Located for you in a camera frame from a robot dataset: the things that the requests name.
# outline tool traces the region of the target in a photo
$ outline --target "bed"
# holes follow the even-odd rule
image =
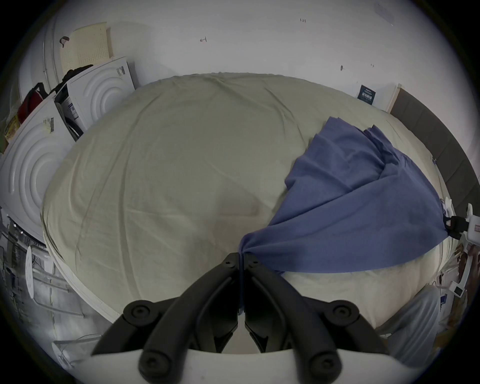
[[[178,296],[268,224],[293,161],[330,116],[361,130],[376,125],[441,199],[449,196],[431,153],[393,110],[284,76],[172,77],[135,91],[66,156],[43,201],[47,248],[110,321],[133,300]],[[304,296],[355,303],[377,327],[432,281],[455,246],[447,238],[386,269],[284,277]]]

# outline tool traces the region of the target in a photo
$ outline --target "blue cloth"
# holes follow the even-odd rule
[[[285,184],[288,193],[270,224],[239,246],[277,271],[386,268],[447,237],[437,192],[375,126],[362,132],[329,118]]]

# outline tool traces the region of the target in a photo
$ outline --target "dryer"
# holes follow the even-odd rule
[[[49,95],[18,129],[0,158],[0,206],[31,237],[43,241],[43,197],[75,144]]]
[[[66,86],[63,111],[84,132],[135,90],[125,57],[87,68]]]

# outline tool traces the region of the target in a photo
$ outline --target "gray headboard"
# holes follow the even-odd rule
[[[390,113],[425,144],[437,160],[455,214],[465,217],[467,204],[480,215],[480,184],[465,152],[447,127],[421,102],[400,89]]]

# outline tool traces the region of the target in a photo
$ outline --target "blue sign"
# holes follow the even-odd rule
[[[375,91],[372,91],[370,88],[362,85],[360,87],[360,92],[358,98],[363,100],[365,103],[372,105],[373,98],[375,97]]]

